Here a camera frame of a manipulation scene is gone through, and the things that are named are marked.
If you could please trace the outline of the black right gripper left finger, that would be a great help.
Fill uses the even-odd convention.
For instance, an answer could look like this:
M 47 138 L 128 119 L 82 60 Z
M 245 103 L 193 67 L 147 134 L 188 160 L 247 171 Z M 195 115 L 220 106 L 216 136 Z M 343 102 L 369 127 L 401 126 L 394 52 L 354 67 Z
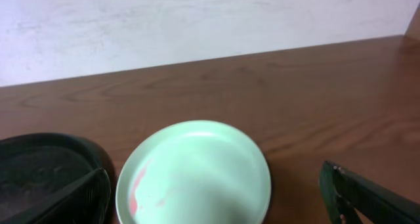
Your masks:
M 110 178 L 98 168 L 2 224 L 103 224 L 108 222 Z

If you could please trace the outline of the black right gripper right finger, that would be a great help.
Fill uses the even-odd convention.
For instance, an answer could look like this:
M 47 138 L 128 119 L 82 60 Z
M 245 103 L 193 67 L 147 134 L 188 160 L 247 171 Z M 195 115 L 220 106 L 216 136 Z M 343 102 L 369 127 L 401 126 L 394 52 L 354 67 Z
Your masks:
M 325 161 L 319 184 L 332 223 L 361 223 L 360 212 L 373 223 L 419 224 L 418 203 L 339 164 Z

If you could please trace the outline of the pale green plate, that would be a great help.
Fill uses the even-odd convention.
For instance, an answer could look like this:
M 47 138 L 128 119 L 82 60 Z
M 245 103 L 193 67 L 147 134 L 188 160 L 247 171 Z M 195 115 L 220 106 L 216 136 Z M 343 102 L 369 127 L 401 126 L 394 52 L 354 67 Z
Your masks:
M 128 157 L 117 181 L 120 223 L 254 223 L 268 212 L 272 183 L 261 149 L 221 122 L 161 129 Z

